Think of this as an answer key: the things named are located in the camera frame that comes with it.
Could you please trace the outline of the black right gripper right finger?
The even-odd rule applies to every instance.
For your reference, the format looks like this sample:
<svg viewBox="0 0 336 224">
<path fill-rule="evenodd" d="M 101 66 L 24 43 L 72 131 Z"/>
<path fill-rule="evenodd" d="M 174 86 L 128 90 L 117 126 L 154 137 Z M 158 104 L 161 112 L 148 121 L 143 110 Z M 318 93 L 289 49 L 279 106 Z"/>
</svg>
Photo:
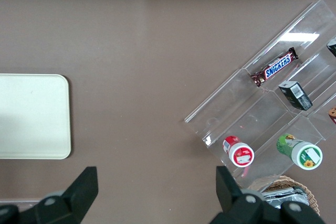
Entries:
<svg viewBox="0 0 336 224">
<path fill-rule="evenodd" d="M 222 208 L 216 223 L 261 223 L 262 200 L 251 193 L 243 193 L 225 166 L 216 167 L 216 194 Z"/>
</svg>

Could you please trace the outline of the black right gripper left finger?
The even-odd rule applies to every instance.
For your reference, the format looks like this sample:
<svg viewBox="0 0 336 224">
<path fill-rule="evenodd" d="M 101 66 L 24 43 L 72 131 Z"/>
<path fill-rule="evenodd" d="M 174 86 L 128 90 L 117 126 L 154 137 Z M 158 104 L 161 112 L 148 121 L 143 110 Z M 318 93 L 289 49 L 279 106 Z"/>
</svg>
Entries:
<svg viewBox="0 0 336 224">
<path fill-rule="evenodd" d="M 86 167 L 61 194 L 43 199 L 36 210 L 37 223 L 81 223 L 98 195 L 95 166 Z"/>
</svg>

